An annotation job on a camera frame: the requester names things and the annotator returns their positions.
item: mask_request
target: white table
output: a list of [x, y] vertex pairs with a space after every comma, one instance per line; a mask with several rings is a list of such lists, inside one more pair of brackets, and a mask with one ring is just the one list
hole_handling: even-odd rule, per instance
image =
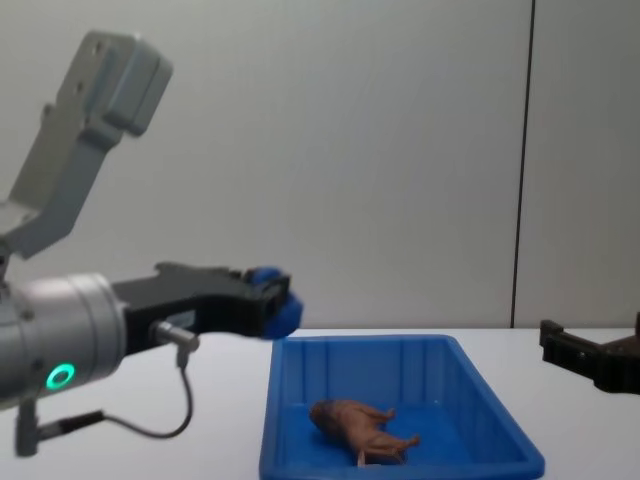
[[[307, 330], [300, 335], [398, 333]], [[403, 330], [458, 339], [547, 461], [545, 479], [637, 479], [640, 396], [610, 395], [578, 375], [542, 362], [537, 330]], [[629, 330], [580, 330], [598, 342]], [[15, 412], [0, 414], [0, 475], [11, 480], [253, 480], [258, 476], [271, 345], [230, 335], [204, 337], [189, 365], [196, 416], [177, 439], [152, 441], [109, 424], [41, 445], [13, 458]], [[184, 415], [174, 351], [125, 359], [111, 378], [40, 402], [42, 421], [97, 408], [153, 429]]]

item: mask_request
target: gray metal bracket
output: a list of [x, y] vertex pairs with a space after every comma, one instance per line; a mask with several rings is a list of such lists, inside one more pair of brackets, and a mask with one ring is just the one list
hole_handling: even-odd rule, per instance
[[0, 203], [0, 281], [12, 253], [29, 258], [71, 232], [107, 152], [146, 131], [172, 72], [138, 36], [85, 36]]

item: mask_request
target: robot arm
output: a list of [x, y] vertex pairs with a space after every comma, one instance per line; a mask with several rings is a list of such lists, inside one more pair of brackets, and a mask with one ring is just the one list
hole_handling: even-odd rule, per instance
[[197, 336], [231, 332], [279, 338], [295, 330], [302, 304], [274, 269], [239, 272], [162, 263], [148, 278], [109, 283], [99, 274], [4, 281], [11, 254], [30, 258], [67, 236], [108, 151], [124, 132], [139, 136], [172, 74], [137, 36], [90, 32], [82, 41], [9, 198], [0, 203], [0, 410], [18, 406], [16, 451], [102, 420], [94, 412], [41, 427], [36, 401], [112, 374], [122, 359], [165, 343], [185, 368]]

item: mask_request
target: black bracket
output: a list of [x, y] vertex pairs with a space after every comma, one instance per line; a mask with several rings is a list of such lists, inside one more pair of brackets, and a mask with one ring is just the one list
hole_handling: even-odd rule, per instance
[[640, 395], [640, 313], [635, 335], [604, 344], [565, 333], [557, 323], [543, 320], [540, 346], [545, 362], [591, 378], [600, 390]]

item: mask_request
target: silver cylindrical joint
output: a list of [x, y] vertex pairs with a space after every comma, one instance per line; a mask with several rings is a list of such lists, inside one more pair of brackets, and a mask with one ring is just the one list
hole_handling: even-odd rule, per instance
[[106, 377], [125, 352], [123, 307], [100, 275], [0, 293], [0, 409]]

